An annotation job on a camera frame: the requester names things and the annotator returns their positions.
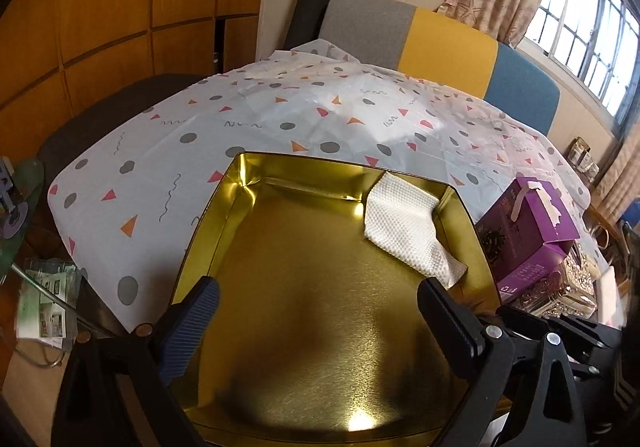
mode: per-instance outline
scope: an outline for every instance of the metal rod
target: metal rod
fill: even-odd
[[[69,312],[71,315],[76,316],[78,321],[81,322],[87,328],[89,328],[92,332],[104,335],[106,337],[114,337],[115,336],[108,329],[103,328],[99,324],[94,324],[91,321],[89,321],[88,319],[85,319],[84,317],[82,317],[76,311],[76,309],[73,306],[69,305],[68,303],[66,303],[65,301],[60,299],[60,297],[56,296],[55,294],[52,294],[49,290],[44,288],[44,286],[42,286],[40,283],[38,283],[38,281],[33,279],[28,273],[26,273],[24,270],[22,270],[15,263],[12,263],[11,269],[16,274],[18,274],[21,278],[23,278],[27,283],[29,283],[31,286],[33,286],[37,291],[39,291],[41,294],[43,294],[45,297],[47,297],[50,300],[52,300],[54,303],[56,303],[58,306],[62,307],[65,311]]]

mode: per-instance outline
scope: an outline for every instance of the red triangle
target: red triangle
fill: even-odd
[[[305,146],[301,146],[299,143],[294,142],[293,140],[291,140],[291,150],[296,152],[296,151],[308,151],[308,149]]]
[[[104,195],[104,198],[102,198],[102,200],[100,201],[106,202],[114,199],[116,199],[116,193],[113,191],[113,189],[111,189],[107,194]]]
[[[211,175],[211,178],[207,180],[207,183],[219,182],[224,178],[224,175],[220,171],[216,171]]]
[[[136,228],[136,221],[138,220],[138,215],[133,216],[127,223],[125,223],[120,230],[127,234],[127,236],[133,236],[133,229]]]

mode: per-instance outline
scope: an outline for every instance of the green object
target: green object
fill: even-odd
[[[12,178],[22,198],[29,204],[29,212],[27,219],[14,237],[11,237],[11,239],[0,237],[0,284],[4,283],[7,272],[14,263],[15,256],[22,245],[22,240],[29,229],[31,218],[36,211],[40,193],[42,192],[42,184],[44,183],[44,166],[37,158],[28,158],[15,167]],[[4,218],[4,216],[4,212],[0,210],[0,219]]]

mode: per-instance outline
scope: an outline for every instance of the squiggly line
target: squiggly line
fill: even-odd
[[[124,138],[124,134],[125,134],[125,132],[122,132],[122,134],[120,135],[120,140],[118,140],[118,144],[116,146],[116,150],[113,151],[113,155],[114,156],[120,150],[120,143],[122,142],[122,139]]]
[[[158,218],[158,222],[162,221],[162,216],[164,216],[165,214],[167,214],[167,212],[169,212],[169,207],[167,207],[167,205],[169,205],[169,202],[171,200],[171,193],[178,188],[178,180],[180,180],[181,177],[182,175],[178,173],[178,176],[174,180],[174,188],[169,189],[169,192],[167,193],[169,195],[169,198],[167,198],[166,202],[164,202],[164,212]]]

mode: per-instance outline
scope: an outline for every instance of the glittery box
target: glittery box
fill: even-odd
[[[511,212],[528,182],[540,182],[559,213],[556,225],[534,191],[528,191],[515,221]],[[480,243],[503,302],[556,270],[579,237],[574,222],[550,182],[534,177],[516,178],[476,224]]]

